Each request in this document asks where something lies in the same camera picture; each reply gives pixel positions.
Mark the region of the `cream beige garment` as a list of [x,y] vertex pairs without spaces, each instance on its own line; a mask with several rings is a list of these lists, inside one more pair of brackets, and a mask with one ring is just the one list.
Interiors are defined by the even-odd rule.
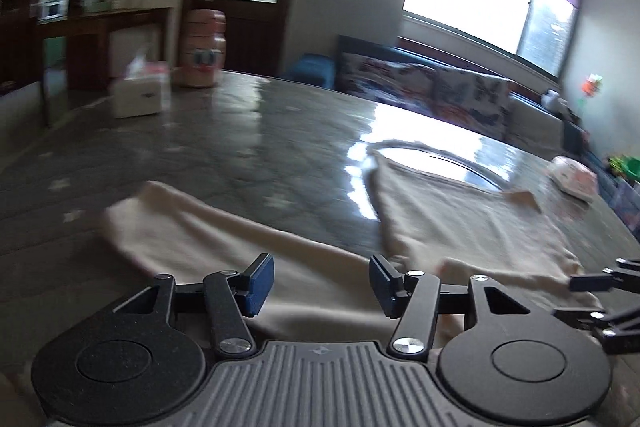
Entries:
[[311,215],[263,225],[155,181],[105,210],[103,234],[146,274],[168,273],[180,284],[269,253],[276,275],[254,325],[280,340],[390,339],[393,322],[359,254],[367,245],[397,269],[446,284],[485,274],[544,309],[598,305],[595,295],[568,288],[582,264],[532,193],[483,190],[383,156],[375,164],[380,219],[350,229],[346,242],[332,223]]

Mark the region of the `clear storage bin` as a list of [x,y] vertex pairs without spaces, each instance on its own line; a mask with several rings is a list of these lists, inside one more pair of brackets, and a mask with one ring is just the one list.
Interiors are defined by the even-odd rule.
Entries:
[[624,179],[618,181],[610,207],[631,233],[639,233],[639,192]]

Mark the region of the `white pink pouch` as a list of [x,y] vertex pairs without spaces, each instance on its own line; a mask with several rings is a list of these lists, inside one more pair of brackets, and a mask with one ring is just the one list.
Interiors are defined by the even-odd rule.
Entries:
[[561,192],[586,204],[590,204],[598,195],[596,174],[573,158],[555,156],[549,162],[547,173]]

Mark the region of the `green toy bowl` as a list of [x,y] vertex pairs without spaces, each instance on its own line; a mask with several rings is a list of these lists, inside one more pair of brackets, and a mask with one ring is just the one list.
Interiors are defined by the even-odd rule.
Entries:
[[608,168],[613,176],[624,178],[629,183],[640,181],[640,159],[632,156],[611,156]]

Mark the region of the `black round induction cooktop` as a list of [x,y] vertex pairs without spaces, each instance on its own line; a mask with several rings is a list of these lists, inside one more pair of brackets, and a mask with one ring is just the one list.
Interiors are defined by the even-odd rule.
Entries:
[[510,188],[508,180],[487,167],[420,142],[385,140],[369,144],[367,154],[371,158],[382,156],[417,173],[462,182],[489,192],[504,192]]

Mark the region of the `grey quilted star mat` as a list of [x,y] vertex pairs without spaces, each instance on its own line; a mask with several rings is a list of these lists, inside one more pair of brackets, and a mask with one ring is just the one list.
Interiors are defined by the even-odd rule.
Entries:
[[67,327],[141,284],[101,236],[107,207],[158,181],[253,218],[242,191],[266,82],[230,74],[174,93],[167,112],[116,119],[81,109],[1,176],[1,369],[21,372]]

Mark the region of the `blue sofa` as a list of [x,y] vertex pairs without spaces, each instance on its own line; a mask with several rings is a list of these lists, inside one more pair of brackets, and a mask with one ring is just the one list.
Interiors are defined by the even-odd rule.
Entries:
[[598,159],[572,115],[552,112],[521,83],[439,50],[417,54],[341,36],[334,57],[306,53],[285,78],[436,117],[541,157]]

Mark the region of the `beige cushion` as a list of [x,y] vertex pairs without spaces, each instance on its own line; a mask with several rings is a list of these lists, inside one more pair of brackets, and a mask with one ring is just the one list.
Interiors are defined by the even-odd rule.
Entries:
[[562,147],[561,119],[516,93],[510,94],[509,103],[506,142],[522,150],[557,150]]

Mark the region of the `white plush toy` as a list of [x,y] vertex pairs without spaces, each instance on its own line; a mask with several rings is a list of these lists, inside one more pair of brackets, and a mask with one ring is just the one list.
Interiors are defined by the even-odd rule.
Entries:
[[558,91],[554,90],[548,90],[545,94],[541,95],[540,103],[541,106],[551,114],[563,114],[566,109],[566,101]]

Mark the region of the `colourful pinwheel toy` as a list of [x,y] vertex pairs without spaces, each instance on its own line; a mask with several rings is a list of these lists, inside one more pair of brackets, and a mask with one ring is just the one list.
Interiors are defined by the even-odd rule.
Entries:
[[594,98],[602,88],[603,77],[596,74],[590,74],[580,86],[582,90],[582,98],[589,100]]

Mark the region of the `butterfly pillow right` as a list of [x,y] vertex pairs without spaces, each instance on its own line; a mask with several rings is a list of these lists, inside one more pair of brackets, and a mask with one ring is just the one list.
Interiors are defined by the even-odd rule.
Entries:
[[460,68],[438,68],[435,114],[450,124],[502,141],[511,114],[511,83]]

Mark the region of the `butterfly pillow left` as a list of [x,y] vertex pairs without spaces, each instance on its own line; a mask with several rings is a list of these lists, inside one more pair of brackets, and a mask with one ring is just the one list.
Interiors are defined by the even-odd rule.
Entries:
[[425,65],[344,53],[336,85],[358,98],[432,116],[436,80],[434,69]]

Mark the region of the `white pink tissue box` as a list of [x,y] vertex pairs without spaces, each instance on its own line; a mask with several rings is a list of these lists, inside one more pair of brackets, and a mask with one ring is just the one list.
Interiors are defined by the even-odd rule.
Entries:
[[122,78],[110,86],[112,113],[124,119],[163,113],[170,106],[170,68],[166,62],[149,62],[137,54]]

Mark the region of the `pink cartoon face bottle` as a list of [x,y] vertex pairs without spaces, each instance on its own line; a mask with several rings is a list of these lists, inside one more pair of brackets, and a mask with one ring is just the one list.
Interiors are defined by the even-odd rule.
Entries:
[[172,75],[178,87],[206,89],[216,86],[226,58],[226,17],[216,10],[193,10],[186,16],[180,65]]

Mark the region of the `dark wooden side table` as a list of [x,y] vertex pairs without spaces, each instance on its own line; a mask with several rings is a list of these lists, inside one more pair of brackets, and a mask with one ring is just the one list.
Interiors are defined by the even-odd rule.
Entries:
[[111,33],[114,31],[155,25],[160,32],[158,57],[166,58],[167,27],[170,8],[128,9],[72,15],[38,23],[36,36],[44,41],[65,38],[66,44],[79,43],[88,56],[80,56],[78,51],[66,52],[67,87],[86,92],[105,92],[113,77],[110,74]]

